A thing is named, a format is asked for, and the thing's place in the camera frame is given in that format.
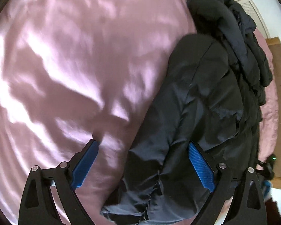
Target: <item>black device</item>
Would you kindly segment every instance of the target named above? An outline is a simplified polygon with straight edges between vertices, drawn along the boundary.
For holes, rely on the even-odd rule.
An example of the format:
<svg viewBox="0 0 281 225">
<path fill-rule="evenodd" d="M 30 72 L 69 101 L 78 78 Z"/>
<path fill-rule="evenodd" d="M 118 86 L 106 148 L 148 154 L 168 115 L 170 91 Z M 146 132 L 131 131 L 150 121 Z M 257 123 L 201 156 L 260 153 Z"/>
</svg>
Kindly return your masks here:
<svg viewBox="0 0 281 225">
<path fill-rule="evenodd" d="M 258 161 L 257 164 L 260 165 L 263 170 L 256 170 L 256 172 L 263 176 L 266 180 L 272 180 L 275 176 L 273 169 L 276 159 L 276 155 L 272 154 L 266 159 L 265 162 Z"/>
<path fill-rule="evenodd" d="M 225 202 L 232 181 L 232 171 L 225 163 L 216 163 L 198 144 L 192 143 L 212 170 L 215 189 L 210 193 L 192 225 L 214 225 Z M 72 225 L 95 225 L 75 194 L 89 172 L 99 151 L 99 143 L 90 140 L 69 162 L 56 168 L 33 166 L 23 191 L 19 225 L 62 225 L 50 186 L 56 186 L 59 198 Z M 260 180 L 248 167 L 235 189 L 225 225 L 267 225 Z"/>
</svg>

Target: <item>dark clothing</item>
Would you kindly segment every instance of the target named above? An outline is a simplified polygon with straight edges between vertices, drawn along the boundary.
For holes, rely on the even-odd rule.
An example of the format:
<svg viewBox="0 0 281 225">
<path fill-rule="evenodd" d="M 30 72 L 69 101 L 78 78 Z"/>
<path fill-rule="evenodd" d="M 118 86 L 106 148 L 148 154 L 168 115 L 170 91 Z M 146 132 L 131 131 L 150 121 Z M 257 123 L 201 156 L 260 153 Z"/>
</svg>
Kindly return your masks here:
<svg viewBox="0 0 281 225">
<path fill-rule="evenodd" d="M 228 51 L 229 65 L 265 104 L 264 87 L 273 79 L 267 58 L 253 32 L 254 20 L 234 0 L 187 0 L 198 33 L 218 39 Z"/>
<path fill-rule="evenodd" d="M 279 225 L 279 220 L 281 217 L 277 207 L 277 202 L 273 202 L 273 199 L 271 198 L 265 203 L 265 207 L 268 225 Z"/>
<path fill-rule="evenodd" d="M 272 75 L 253 20 L 225 1 L 188 0 L 198 32 L 208 35 L 186 35 L 169 58 L 119 187 L 102 208 L 118 225 L 173 224 L 199 212 L 209 190 L 189 161 L 190 141 L 225 162 L 235 178 L 256 163 L 259 105 Z"/>
</svg>

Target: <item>pink satin sheet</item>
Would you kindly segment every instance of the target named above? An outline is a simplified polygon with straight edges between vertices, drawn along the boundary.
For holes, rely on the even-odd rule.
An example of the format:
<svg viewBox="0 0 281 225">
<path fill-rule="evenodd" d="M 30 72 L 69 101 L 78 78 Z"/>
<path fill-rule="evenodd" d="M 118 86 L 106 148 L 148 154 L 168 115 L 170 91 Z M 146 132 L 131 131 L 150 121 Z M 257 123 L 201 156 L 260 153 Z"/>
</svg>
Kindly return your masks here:
<svg viewBox="0 0 281 225">
<path fill-rule="evenodd" d="M 95 224 L 113 224 L 100 209 L 121 178 L 170 53 L 183 35 L 196 33 L 185 1 L 10 0 L 5 6 L 0 14 L 0 208 L 12 224 L 18 224 L 31 167 L 56 167 L 92 138 L 101 142 L 99 154 L 76 193 Z M 256 36 L 271 63 L 264 38 Z M 266 93 L 263 160 L 277 138 L 274 81 Z M 53 193 L 63 223 L 69 224 Z"/>
</svg>

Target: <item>metal rivet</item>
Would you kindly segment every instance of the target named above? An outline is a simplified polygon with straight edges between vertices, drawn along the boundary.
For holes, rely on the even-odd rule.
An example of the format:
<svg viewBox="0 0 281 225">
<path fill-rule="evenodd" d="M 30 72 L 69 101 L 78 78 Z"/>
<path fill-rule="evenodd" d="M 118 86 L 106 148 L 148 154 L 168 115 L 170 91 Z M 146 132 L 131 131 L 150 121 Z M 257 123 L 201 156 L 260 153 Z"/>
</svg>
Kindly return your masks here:
<svg viewBox="0 0 281 225">
<path fill-rule="evenodd" d="M 227 167 L 227 165 L 225 163 L 223 163 L 223 162 L 219 163 L 218 166 L 221 169 L 225 169 Z"/>
<path fill-rule="evenodd" d="M 60 166 L 61 168 L 65 168 L 65 167 L 68 166 L 68 163 L 67 163 L 67 162 L 62 162 L 61 164 L 59 164 L 59 166 Z"/>
<path fill-rule="evenodd" d="M 253 172 L 254 172 L 254 168 L 249 167 L 249 168 L 248 168 L 248 171 L 249 171 L 249 173 L 253 173 Z"/>
<path fill-rule="evenodd" d="M 35 172 L 37 169 L 39 169 L 38 166 L 33 166 L 33 167 L 31 168 L 31 171 Z"/>
</svg>

